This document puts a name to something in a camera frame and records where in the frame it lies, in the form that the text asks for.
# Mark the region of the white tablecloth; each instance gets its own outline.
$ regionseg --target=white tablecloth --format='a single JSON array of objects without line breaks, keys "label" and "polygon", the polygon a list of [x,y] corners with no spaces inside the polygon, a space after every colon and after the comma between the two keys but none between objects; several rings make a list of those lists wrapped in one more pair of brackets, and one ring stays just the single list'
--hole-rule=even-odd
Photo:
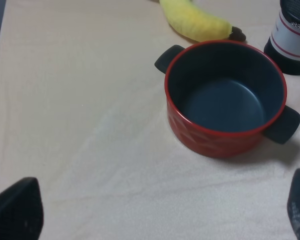
[{"label": "white tablecloth", "polygon": [[[197,0],[263,50],[278,0]],[[166,119],[154,62],[174,44],[151,0],[7,0],[0,34],[0,191],[41,186],[41,240],[292,240],[300,127],[235,159],[198,155]],[[300,112],[300,76],[286,76]]]}]

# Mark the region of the red pot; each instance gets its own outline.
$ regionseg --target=red pot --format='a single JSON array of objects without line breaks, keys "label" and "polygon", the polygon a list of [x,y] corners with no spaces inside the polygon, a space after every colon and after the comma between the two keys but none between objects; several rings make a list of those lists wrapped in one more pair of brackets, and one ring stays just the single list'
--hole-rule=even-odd
[{"label": "red pot", "polygon": [[232,157],[264,136],[284,144],[300,124],[300,114],[285,105],[282,72],[252,46],[229,40],[175,45],[155,66],[166,73],[169,124],[199,154]]}]

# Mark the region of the banana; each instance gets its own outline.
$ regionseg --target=banana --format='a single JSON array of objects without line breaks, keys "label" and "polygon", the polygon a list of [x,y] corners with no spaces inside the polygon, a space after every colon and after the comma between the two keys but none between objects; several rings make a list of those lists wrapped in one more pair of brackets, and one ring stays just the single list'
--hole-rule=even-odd
[{"label": "banana", "polygon": [[202,11],[191,0],[160,0],[160,4],[169,24],[192,40],[227,39],[233,31],[229,22]]}]

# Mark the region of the plush banana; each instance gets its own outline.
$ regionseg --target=plush banana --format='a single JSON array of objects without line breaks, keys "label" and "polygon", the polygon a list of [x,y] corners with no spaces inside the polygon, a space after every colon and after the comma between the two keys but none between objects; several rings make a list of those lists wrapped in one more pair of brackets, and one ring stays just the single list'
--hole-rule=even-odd
[{"label": "plush banana", "polygon": [[[227,39],[232,32],[242,34],[237,27],[219,17],[202,11],[191,0],[160,0],[169,24],[181,35],[192,40],[203,42],[208,40]],[[245,41],[241,35],[238,41]]]}]

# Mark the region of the bottle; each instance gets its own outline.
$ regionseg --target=bottle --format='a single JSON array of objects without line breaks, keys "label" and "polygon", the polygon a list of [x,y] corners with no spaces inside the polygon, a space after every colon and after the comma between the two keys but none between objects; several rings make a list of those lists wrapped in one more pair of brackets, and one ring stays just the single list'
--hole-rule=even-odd
[{"label": "bottle", "polygon": [[300,0],[280,0],[280,6],[264,53],[283,73],[300,75]]}]

